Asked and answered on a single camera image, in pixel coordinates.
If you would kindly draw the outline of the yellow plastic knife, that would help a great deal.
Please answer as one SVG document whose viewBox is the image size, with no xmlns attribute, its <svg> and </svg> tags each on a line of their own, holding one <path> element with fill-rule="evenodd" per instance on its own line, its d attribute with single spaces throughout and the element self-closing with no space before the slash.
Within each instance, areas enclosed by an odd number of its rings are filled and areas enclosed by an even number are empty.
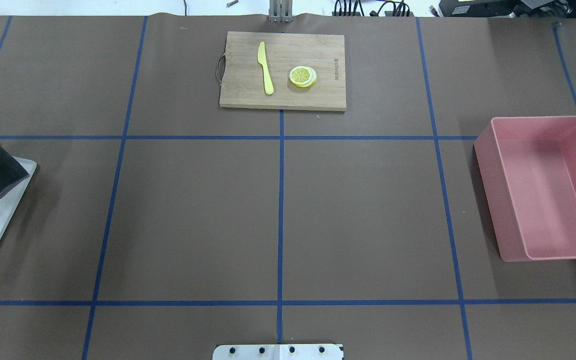
<svg viewBox="0 0 576 360">
<path fill-rule="evenodd" d="M 270 75 L 270 70 L 268 66 L 268 60 L 266 57 L 266 43 L 261 41 L 258 46 L 256 59 L 258 64 L 262 68 L 262 78 L 263 78 L 263 91 L 265 95 L 273 95 L 275 92 L 274 83 Z"/>
</svg>

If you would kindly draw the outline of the yellow lemon slices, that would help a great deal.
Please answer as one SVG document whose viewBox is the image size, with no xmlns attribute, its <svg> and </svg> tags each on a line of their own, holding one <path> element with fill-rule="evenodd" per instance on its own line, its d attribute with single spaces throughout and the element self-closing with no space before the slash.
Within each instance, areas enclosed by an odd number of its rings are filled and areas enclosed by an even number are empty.
<svg viewBox="0 0 576 360">
<path fill-rule="evenodd" d="M 317 72 L 310 66 L 295 66 L 289 73 L 290 82 L 298 88 L 309 88 L 317 79 Z"/>
</svg>

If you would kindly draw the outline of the bamboo cutting board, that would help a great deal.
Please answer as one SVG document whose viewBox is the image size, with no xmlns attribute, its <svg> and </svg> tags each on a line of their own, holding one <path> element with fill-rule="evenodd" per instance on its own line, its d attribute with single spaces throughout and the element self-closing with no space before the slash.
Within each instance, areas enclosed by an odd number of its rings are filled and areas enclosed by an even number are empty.
<svg viewBox="0 0 576 360">
<path fill-rule="evenodd" d="M 257 54 L 265 42 L 274 94 L 266 95 Z M 346 42 L 338 34 L 245 32 L 226 35 L 219 105 L 229 109 L 345 112 Z M 314 68 L 315 84 L 298 88 L 290 81 L 297 66 Z"/>
</svg>

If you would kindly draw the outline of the white mounting plate with bolts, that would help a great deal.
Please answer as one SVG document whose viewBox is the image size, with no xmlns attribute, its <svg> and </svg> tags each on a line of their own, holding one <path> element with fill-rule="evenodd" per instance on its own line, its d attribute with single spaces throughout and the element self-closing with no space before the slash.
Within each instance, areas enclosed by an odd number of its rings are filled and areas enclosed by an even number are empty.
<svg viewBox="0 0 576 360">
<path fill-rule="evenodd" d="M 224 344 L 215 347 L 213 360 L 343 360 L 342 344 Z"/>
</svg>

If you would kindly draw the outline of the black monitor equipment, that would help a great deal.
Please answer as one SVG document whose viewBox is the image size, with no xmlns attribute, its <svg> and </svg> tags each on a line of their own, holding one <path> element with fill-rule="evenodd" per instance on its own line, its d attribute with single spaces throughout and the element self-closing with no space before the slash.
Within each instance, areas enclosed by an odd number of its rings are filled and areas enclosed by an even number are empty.
<svg viewBox="0 0 576 360">
<path fill-rule="evenodd" d="M 576 0 L 440 0 L 444 18 L 576 19 Z"/>
</svg>

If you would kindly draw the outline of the pink plastic bin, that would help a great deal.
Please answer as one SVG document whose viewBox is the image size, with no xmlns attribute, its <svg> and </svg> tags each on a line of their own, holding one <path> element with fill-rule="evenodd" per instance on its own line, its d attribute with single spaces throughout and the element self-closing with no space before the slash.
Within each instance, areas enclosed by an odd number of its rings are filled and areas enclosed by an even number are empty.
<svg viewBox="0 0 576 360">
<path fill-rule="evenodd" d="M 576 115 L 494 117 L 474 150 L 502 260 L 576 260 Z"/>
</svg>

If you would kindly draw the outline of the grey aluminium post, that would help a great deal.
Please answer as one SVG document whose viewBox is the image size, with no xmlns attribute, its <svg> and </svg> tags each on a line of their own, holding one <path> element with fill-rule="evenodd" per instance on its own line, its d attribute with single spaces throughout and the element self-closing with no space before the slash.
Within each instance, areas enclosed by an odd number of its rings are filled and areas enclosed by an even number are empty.
<svg viewBox="0 0 576 360">
<path fill-rule="evenodd" d="M 292 0 L 270 0 L 269 2 L 269 22 L 270 23 L 292 23 L 293 1 Z"/>
</svg>

